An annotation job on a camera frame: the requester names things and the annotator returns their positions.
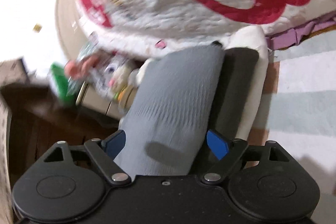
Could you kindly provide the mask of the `checkered fleece blanket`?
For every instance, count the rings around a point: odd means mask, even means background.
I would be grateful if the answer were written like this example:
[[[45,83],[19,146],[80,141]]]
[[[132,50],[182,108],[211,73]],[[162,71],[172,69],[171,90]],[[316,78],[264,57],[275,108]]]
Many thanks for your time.
[[[315,179],[312,219],[335,223],[335,31],[270,55],[249,142],[275,140]]]

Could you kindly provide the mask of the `grey knit sweater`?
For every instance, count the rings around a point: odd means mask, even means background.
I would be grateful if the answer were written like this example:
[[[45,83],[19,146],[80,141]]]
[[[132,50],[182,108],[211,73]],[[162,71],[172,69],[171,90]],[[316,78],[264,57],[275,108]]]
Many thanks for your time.
[[[188,174],[205,139],[224,51],[198,46],[146,68],[120,129],[126,143],[114,162],[130,177]]]

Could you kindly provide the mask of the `green package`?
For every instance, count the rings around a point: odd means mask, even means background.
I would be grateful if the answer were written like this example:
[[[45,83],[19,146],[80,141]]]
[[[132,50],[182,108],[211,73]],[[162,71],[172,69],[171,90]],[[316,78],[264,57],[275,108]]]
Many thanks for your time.
[[[68,79],[64,73],[64,68],[52,63],[48,73],[49,86],[59,104],[63,107],[73,106],[79,92],[76,81]]]

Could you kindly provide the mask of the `dark wooden nightstand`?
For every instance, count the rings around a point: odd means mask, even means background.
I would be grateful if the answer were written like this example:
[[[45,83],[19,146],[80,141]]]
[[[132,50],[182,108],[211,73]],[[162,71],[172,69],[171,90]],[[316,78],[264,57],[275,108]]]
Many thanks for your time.
[[[9,175],[11,184],[60,140],[82,145],[105,139],[118,121],[84,107],[61,107],[47,86],[14,83],[1,87],[9,108]]]

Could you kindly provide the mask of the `grey plush rabbit toy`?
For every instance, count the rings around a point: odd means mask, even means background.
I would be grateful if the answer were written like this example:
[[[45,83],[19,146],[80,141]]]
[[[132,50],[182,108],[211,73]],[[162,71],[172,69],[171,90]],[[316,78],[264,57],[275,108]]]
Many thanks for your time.
[[[151,59],[135,62],[122,56],[115,56],[104,69],[104,76],[108,80],[108,96],[117,102],[123,111],[129,110],[133,104],[150,62]]]

